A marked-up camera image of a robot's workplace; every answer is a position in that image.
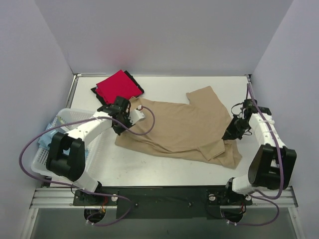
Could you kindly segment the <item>beige t shirt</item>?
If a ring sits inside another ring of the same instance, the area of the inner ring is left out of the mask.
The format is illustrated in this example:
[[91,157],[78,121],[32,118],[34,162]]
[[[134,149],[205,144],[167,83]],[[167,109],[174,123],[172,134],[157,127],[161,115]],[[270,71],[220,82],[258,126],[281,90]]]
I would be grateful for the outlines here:
[[241,161],[237,143],[223,140],[231,122],[227,108],[208,86],[186,93],[188,104],[132,98],[132,107],[147,107],[134,133],[117,136],[115,145],[152,156],[171,157],[235,169]]

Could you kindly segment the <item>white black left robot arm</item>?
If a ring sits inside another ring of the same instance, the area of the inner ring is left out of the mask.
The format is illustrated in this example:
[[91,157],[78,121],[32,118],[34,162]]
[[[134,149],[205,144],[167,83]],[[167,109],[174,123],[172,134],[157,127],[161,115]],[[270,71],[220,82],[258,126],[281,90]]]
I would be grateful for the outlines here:
[[101,107],[88,121],[79,123],[67,133],[58,132],[52,138],[46,169],[86,190],[85,200],[91,205],[99,204],[103,193],[97,189],[99,182],[85,170],[85,150],[96,137],[110,128],[117,134],[125,131],[119,123],[130,128],[130,107],[129,100],[117,96],[113,104]]

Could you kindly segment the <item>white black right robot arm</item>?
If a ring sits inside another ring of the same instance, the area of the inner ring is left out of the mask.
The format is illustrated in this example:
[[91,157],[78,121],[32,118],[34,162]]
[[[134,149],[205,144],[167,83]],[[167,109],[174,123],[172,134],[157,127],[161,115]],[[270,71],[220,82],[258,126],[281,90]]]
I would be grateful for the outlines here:
[[241,195],[260,193],[262,189],[277,190],[281,193],[288,187],[297,153],[280,139],[269,108],[257,106],[254,99],[245,99],[241,113],[234,114],[222,139],[242,139],[247,133],[253,134],[258,150],[247,174],[231,178],[223,190],[223,200],[234,204]]

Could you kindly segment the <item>white plastic laundry basket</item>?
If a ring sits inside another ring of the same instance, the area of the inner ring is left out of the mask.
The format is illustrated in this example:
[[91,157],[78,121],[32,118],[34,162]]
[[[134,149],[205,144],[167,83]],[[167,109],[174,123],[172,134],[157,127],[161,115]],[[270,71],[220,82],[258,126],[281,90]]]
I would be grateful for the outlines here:
[[79,109],[62,109],[58,112],[51,127],[57,127],[41,136],[52,136],[47,148],[40,146],[31,164],[33,172],[43,176],[65,178],[75,181],[83,172],[89,173],[97,153],[101,135],[83,139],[85,126],[94,126],[97,120],[83,122],[95,117],[95,112]]

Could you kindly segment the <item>light blue t shirt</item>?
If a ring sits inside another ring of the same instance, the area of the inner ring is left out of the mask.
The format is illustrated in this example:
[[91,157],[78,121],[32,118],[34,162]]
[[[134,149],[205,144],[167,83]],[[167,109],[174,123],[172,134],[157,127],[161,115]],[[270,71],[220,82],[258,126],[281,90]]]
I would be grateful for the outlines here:
[[[46,130],[49,130],[55,126],[62,125],[62,124],[64,124],[64,122],[61,120],[61,118],[55,117],[54,120],[47,125]],[[62,126],[43,134],[38,140],[39,147],[48,151],[50,149],[50,144],[52,142],[53,136],[57,132],[66,133],[69,130],[70,130],[70,126]]]

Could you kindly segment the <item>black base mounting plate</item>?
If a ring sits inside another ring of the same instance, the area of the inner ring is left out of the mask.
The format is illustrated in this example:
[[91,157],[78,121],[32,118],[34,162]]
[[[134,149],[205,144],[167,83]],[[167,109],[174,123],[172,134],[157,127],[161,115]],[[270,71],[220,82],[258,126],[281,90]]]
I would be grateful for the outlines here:
[[116,207],[116,219],[242,219],[250,197],[225,186],[102,187],[99,196],[77,190],[73,205]]

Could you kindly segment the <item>aluminium front rail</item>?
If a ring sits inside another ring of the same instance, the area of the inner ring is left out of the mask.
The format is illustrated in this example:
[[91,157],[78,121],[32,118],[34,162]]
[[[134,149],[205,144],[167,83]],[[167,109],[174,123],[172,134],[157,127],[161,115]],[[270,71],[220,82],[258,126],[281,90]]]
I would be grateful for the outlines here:
[[[74,206],[74,195],[69,188],[37,188],[34,192],[31,209],[98,209],[99,206]],[[280,208],[297,208],[298,203],[290,187],[274,201]]]

